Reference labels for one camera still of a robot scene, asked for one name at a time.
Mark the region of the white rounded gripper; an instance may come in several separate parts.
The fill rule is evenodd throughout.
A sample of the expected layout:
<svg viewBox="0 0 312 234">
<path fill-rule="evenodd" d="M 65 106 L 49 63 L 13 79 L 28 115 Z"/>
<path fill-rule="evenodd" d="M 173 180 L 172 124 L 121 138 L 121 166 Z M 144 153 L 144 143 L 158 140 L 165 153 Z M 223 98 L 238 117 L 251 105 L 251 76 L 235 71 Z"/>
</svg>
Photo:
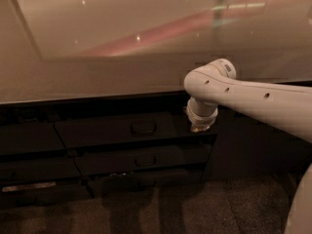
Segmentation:
<svg viewBox="0 0 312 234">
<path fill-rule="evenodd" d="M 191 133 L 201 133 L 207 131 L 215 122 L 218 110 L 215 106 L 207 106 L 202 113 L 199 113 L 192 106 L 188 105 L 186 114 L 191 122 Z"/>
</svg>

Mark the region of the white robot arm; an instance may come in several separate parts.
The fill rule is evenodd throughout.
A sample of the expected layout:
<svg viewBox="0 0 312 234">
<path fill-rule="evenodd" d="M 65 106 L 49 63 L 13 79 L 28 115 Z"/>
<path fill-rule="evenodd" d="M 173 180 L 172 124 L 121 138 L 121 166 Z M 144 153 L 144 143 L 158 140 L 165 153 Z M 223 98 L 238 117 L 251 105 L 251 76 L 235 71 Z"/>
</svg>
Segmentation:
<svg viewBox="0 0 312 234">
<path fill-rule="evenodd" d="M 190 95 L 186 114 L 194 133 L 211 127 L 221 105 L 289 135 L 282 144 L 284 159 L 306 170 L 294 194 L 284 234 L 311 234 L 312 89 L 241 81 L 225 58 L 190 71 L 184 89 Z"/>
</svg>

